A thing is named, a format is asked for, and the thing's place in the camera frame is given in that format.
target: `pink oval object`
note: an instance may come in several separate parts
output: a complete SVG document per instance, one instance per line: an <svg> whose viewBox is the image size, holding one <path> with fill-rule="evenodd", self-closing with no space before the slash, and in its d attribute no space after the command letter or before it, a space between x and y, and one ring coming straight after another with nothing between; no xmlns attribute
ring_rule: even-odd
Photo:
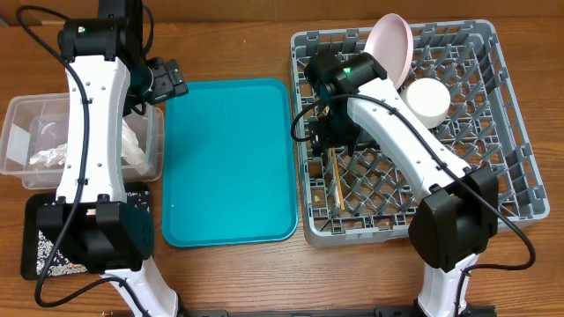
<svg viewBox="0 0 564 317"><path fill-rule="evenodd" d="M399 89L412 64L412 29L397 14L386 14L370 32L364 51L381 64L396 89Z"/></svg>

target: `perforated basket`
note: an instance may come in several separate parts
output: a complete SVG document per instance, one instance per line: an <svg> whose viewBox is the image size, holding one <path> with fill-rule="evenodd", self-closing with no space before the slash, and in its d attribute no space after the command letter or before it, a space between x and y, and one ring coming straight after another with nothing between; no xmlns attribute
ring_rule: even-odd
<svg viewBox="0 0 564 317"><path fill-rule="evenodd" d="M411 25L412 69L450 91L448 118L435 136L472 166L490 166L500 182L499 209L520 227L546 217L549 205L494 26L485 20ZM362 52L371 27L296 33L291 40L293 112L316 96L304 77L309 57L330 50L342 61ZM308 134L307 114L297 134ZM352 157L336 149L345 211L333 199L331 157L314 158L298 144L306 239L313 246L382 242L407 236L417 204L401 173L380 151ZM500 231L508 228L500 222Z"/></svg>

